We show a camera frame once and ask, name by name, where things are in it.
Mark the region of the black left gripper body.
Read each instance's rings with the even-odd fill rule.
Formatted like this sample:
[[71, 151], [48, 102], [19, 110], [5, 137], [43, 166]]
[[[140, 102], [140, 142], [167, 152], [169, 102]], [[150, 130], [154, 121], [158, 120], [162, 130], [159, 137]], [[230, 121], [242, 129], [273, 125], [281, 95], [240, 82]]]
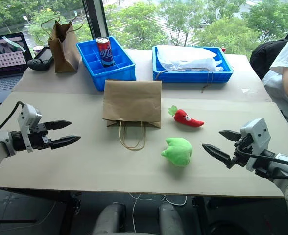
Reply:
[[32, 149], [42, 150], [50, 148], [51, 139], [47, 137], [48, 129], [45, 123], [38, 124], [35, 128], [30, 129], [30, 143]]

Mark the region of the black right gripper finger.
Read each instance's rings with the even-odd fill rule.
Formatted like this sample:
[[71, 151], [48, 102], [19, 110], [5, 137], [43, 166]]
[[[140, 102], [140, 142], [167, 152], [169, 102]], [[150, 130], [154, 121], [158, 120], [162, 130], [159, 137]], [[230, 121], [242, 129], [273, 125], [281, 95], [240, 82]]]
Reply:
[[241, 133], [232, 131], [232, 130], [222, 130], [219, 133], [224, 136], [226, 139], [231, 140], [233, 142], [237, 142], [242, 138]]
[[210, 144], [202, 144], [202, 147], [205, 149], [207, 153], [209, 153], [212, 157], [218, 159], [223, 162], [228, 169], [232, 167], [232, 161], [228, 154], [222, 152], [219, 148], [210, 145]]

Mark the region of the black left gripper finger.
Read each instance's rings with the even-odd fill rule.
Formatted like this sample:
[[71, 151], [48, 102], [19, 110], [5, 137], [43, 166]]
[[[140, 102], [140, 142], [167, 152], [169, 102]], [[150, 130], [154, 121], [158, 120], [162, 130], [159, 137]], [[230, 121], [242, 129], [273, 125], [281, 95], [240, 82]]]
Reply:
[[71, 124], [72, 123], [70, 121], [56, 120], [56, 121], [45, 122], [44, 126], [47, 130], [57, 130], [57, 129], [63, 129]]
[[61, 147], [65, 147], [67, 145], [73, 144], [77, 142], [79, 139], [81, 139], [80, 136], [66, 136], [66, 137], [61, 137], [57, 140], [53, 140], [50, 143], [50, 148], [51, 149], [57, 149]]

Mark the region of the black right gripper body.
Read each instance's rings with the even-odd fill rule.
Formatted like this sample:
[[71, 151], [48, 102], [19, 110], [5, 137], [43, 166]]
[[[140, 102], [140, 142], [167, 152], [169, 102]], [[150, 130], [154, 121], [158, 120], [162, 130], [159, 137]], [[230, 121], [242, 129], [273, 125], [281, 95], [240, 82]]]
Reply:
[[231, 140], [235, 142], [235, 151], [229, 167], [232, 168], [235, 164], [245, 167], [249, 160], [249, 155], [252, 153], [251, 134], [248, 134], [245, 137], [241, 134], [231, 134]]

